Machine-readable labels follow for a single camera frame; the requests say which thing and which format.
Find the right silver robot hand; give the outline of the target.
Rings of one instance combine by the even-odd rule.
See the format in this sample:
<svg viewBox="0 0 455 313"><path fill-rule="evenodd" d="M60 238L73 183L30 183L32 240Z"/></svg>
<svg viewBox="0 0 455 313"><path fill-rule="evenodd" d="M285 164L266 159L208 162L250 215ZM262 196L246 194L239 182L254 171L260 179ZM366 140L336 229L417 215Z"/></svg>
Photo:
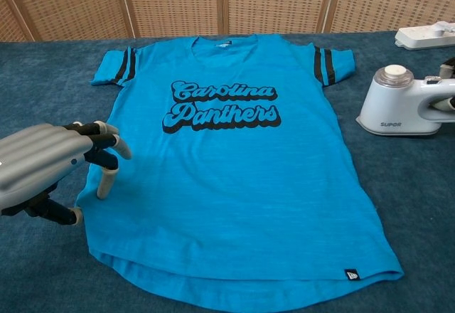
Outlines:
<svg viewBox="0 0 455 313"><path fill-rule="evenodd" d="M454 58L450 58L441 64L439 68L439 77L442 79L454 78ZM454 96L443 100L433 101L431 106L445 112L454 111Z"/></svg>

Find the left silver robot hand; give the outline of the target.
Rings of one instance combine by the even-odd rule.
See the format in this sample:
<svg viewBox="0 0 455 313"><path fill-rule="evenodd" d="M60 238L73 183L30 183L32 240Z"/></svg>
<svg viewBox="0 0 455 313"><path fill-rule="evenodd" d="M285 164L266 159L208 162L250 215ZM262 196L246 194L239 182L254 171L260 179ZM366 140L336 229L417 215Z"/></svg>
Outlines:
<svg viewBox="0 0 455 313"><path fill-rule="evenodd" d="M1 139L1 215L24 211L64 226L82 222L81 208L65 207L50 198L58 182L88 163L100 166L96 196L102 200L113 187L118 158L132 152L119 130L103 121L67 125L37 124Z"/></svg>

